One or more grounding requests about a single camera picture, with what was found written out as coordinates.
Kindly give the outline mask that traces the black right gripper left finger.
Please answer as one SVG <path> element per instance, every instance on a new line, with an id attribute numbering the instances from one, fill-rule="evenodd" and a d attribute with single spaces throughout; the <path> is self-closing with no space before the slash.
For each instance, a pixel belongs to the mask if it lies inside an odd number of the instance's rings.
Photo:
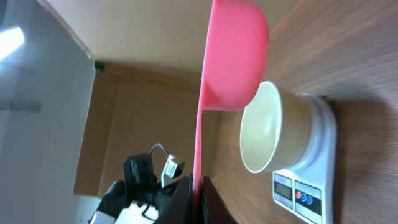
<path id="1" fill-rule="evenodd" d="M 189 224 L 192 220 L 192 175 L 183 176 L 180 180 L 167 186 L 173 189 L 164 209 L 154 224 Z"/>

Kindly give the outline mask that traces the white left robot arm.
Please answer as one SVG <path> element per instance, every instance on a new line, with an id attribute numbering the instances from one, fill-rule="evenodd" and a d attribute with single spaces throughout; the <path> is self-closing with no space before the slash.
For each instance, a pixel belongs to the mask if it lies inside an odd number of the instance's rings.
<path id="1" fill-rule="evenodd" d="M 154 174 L 152 156 L 149 153 L 128 157 L 123 164 L 124 180 L 115 181 L 101 199 L 98 208 L 88 221 L 115 223 L 123 209 L 133 201 L 159 207 L 158 194 L 161 186 Z"/>

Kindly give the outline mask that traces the pink measuring scoop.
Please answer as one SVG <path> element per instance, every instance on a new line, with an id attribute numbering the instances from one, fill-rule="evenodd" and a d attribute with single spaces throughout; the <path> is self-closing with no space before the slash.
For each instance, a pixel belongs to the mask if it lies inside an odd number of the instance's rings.
<path id="1" fill-rule="evenodd" d="M 240 110 L 253 99 L 265 69 L 268 41 L 267 19 L 259 6 L 249 1 L 212 2 L 195 131 L 195 200 L 200 197 L 203 112 Z"/>

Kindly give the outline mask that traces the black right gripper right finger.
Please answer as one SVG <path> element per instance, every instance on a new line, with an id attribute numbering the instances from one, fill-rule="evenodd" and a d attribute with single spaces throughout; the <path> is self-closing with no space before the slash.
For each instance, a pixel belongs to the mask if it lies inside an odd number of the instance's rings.
<path id="1" fill-rule="evenodd" d="M 199 205 L 200 224 L 237 224 L 208 176 L 203 178 Z"/>

